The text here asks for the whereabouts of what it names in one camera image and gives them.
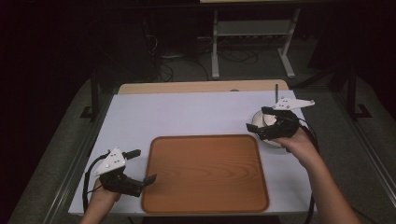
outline wooden tray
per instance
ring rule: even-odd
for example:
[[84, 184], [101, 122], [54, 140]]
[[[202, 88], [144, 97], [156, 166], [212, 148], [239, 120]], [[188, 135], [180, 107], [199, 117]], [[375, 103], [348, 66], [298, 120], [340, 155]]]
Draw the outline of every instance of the wooden tray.
[[155, 214], [261, 212], [269, 204], [257, 143], [247, 134], [158, 137], [142, 208]]

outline wooden table edge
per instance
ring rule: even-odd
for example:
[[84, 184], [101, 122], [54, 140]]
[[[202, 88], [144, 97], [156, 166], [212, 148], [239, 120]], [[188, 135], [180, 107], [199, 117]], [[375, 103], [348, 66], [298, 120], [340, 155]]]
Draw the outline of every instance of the wooden table edge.
[[285, 80], [233, 80], [233, 81], [198, 81], [166, 83], [132, 83], [120, 86], [119, 94], [150, 94], [177, 92], [211, 92], [211, 91], [274, 91], [275, 85], [280, 91], [288, 91]]

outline white table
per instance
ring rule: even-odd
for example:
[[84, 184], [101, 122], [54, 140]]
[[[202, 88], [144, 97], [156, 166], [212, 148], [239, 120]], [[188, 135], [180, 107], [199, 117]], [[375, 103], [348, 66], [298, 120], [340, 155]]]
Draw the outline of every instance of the white table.
[[[280, 91], [279, 96], [295, 98], [292, 91]], [[154, 138], [171, 135], [252, 134], [247, 131], [246, 123], [251, 122], [253, 115], [262, 106], [274, 103], [273, 91], [115, 95], [86, 170], [93, 160], [105, 154], [108, 149], [119, 147], [125, 152], [140, 149], [140, 157], [127, 161], [124, 173], [133, 179], [143, 180], [149, 146]], [[293, 112], [299, 118], [304, 118], [300, 109]], [[306, 212], [311, 189], [305, 169], [285, 149], [269, 147], [257, 136], [256, 139], [259, 141], [262, 168], [270, 198], [268, 209], [259, 214]], [[92, 176], [89, 189], [92, 189], [94, 180], [95, 177]], [[83, 214], [82, 186], [83, 177], [69, 208], [71, 214]], [[128, 195], [123, 195], [110, 213], [150, 216], [142, 210], [141, 198]]]

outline human hand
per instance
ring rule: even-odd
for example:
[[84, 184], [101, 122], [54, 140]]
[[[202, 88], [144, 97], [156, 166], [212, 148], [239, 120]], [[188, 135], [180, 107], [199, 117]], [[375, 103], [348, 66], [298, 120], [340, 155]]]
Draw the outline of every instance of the human hand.
[[79, 222], [81, 224], [100, 223], [121, 196], [119, 193], [104, 189], [99, 178], [96, 179], [93, 189], [90, 204]]
[[282, 137], [272, 141], [289, 150], [305, 169], [315, 164], [316, 161], [321, 160], [317, 150], [302, 128], [299, 128], [294, 136], [290, 138]]

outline human arm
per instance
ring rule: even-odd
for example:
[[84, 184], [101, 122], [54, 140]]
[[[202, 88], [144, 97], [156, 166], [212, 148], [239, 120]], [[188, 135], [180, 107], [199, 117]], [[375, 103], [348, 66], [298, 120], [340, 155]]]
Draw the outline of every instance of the human arm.
[[99, 179], [96, 179], [95, 189], [92, 193], [90, 204], [80, 220], [80, 224], [98, 224], [105, 219], [114, 203], [120, 199], [120, 194], [111, 192], [102, 187]]
[[361, 223], [335, 184], [308, 135], [301, 128], [291, 138], [277, 138], [274, 141], [286, 147], [306, 169], [320, 223]]

